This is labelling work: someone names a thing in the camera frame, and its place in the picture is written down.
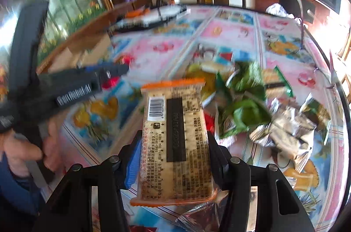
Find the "person's left hand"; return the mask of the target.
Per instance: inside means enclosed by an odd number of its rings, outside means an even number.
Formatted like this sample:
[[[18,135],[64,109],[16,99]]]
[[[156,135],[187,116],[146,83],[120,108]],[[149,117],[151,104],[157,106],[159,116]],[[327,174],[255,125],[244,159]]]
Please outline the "person's left hand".
[[[5,154],[9,169],[15,176],[25,178],[30,175],[26,161],[38,161],[43,159],[46,168],[57,172],[63,166],[61,150],[59,146],[59,130],[61,122],[53,117],[48,121],[48,136],[43,141],[43,149],[36,145],[15,138],[13,130],[1,134],[1,158]]]

